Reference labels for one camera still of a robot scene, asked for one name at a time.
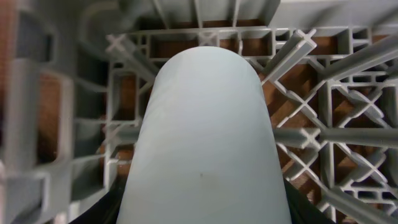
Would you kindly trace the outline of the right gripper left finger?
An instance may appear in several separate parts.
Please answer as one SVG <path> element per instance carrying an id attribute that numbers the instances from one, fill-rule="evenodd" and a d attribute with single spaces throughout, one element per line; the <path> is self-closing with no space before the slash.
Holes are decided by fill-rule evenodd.
<path id="1" fill-rule="evenodd" d="M 70 224 L 116 224 L 127 178 L 117 178 L 110 191 Z"/>

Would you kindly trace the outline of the grey dishwasher rack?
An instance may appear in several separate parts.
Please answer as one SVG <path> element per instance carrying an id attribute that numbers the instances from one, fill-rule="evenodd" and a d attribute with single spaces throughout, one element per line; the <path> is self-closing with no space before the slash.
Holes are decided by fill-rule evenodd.
<path id="1" fill-rule="evenodd" d="M 396 1 L 2 1 L 1 222 L 70 223 L 128 178 L 160 69 L 257 73 L 283 180 L 333 222 L 397 222 Z"/>

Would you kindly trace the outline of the light blue cup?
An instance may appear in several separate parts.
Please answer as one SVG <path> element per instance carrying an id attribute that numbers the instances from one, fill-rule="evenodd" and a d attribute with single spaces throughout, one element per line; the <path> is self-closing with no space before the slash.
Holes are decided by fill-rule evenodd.
<path id="1" fill-rule="evenodd" d="M 118 223 L 290 223 L 259 77 L 238 54 L 195 47 L 159 71 Z"/>

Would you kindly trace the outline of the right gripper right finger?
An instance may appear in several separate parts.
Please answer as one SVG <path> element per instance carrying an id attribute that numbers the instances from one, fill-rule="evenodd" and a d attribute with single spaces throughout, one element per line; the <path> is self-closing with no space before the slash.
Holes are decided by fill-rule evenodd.
<path id="1" fill-rule="evenodd" d="M 308 201 L 289 181 L 284 180 L 292 224 L 335 224 Z"/>

